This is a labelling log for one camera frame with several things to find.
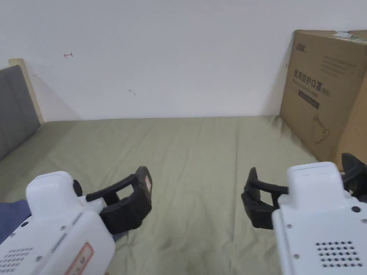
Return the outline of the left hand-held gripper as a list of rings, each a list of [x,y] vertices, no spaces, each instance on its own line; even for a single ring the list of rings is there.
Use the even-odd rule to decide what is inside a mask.
[[[78,196],[65,171],[39,175],[26,188],[31,216],[0,246],[2,275],[106,275],[112,234],[137,229],[152,210],[147,167],[102,190]],[[132,186],[131,195],[118,192]]]

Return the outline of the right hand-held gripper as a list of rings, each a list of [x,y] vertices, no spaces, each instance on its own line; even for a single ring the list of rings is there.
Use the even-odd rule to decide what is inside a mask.
[[[283,275],[367,273],[367,166],[342,153],[334,163],[297,165],[287,170],[289,187],[258,179],[256,168],[241,194],[253,227],[274,228]],[[261,201],[269,193],[272,205]]]

